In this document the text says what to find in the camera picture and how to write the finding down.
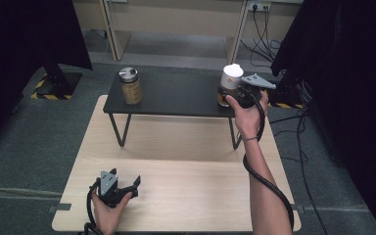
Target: white cup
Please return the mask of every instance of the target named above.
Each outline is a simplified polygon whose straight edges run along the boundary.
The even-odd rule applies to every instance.
[[[224,67],[221,76],[221,85],[226,89],[237,89],[239,87],[240,79],[243,73],[243,70],[237,64],[232,64]]]

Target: black table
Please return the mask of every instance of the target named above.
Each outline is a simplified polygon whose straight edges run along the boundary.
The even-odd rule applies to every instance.
[[[138,72],[138,76],[142,86],[141,103],[126,104],[117,74],[103,108],[103,112],[109,114],[121,147],[124,146],[132,115],[154,115],[228,118],[233,148],[238,148],[241,137],[236,141],[234,136],[234,111],[217,103],[220,76],[142,71]],[[127,114],[123,138],[120,138],[118,133],[114,114]]]

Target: hand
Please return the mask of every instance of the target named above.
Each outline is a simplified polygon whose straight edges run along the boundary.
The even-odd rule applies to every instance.
[[[264,110],[264,116],[267,116],[267,104],[268,97],[265,92],[260,91],[261,98],[259,100],[261,107]],[[260,126],[260,114],[256,105],[243,109],[236,99],[232,96],[227,95],[225,97],[228,104],[233,108],[236,114],[236,126],[240,131],[243,139],[253,138],[258,135],[258,130]]]
[[[94,215],[96,217],[97,228],[103,232],[104,235],[114,234],[118,228],[118,222],[120,220],[121,212],[126,207],[132,193],[127,193],[120,203],[115,208],[109,208],[106,206],[96,194],[96,190],[93,190],[91,200],[94,205]]]

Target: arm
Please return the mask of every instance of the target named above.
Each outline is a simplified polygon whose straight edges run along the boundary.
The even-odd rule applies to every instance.
[[[91,195],[91,200],[94,204],[94,215],[96,217],[97,228],[102,231],[104,235],[113,235],[118,228],[121,212],[126,207],[132,193],[127,193],[115,208],[106,206],[96,194],[96,190]]]
[[[249,165],[254,171],[275,184],[273,175],[267,166],[258,140],[246,140],[257,136],[260,116],[256,106],[243,109],[237,101],[226,97],[227,102],[236,114],[236,126],[243,137],[246,156]],[[261,92],[260,103],[267,114],[268,98]],[[282,201],[257,179],[250,177],[250,207],[254,234],[292,234],[289,217]]]

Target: metal frame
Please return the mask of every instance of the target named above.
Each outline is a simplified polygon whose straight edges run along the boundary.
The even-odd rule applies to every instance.
[[[126,126],[124,127],[123,138],[121,138],[120,133],[118,133],[118,126],[116,125],[115,117],[113,116],[112,113],[109,113],[109,118],[112,122],[112,126],[115,131],[118,144],[121,147],[124,147],[124,143],[126,142],[127,130],[129,129],[130,119],[132,118],[132,114],[127,115],[127,121],[126,121]],[[242,138],[240,136],[238,140],[236,141],[236,137],[234,135],[233,121],[231,117],[228,118],[228,124],[230,125],[231,142],[233,143],[233,149],[236,150],[239,147]]]

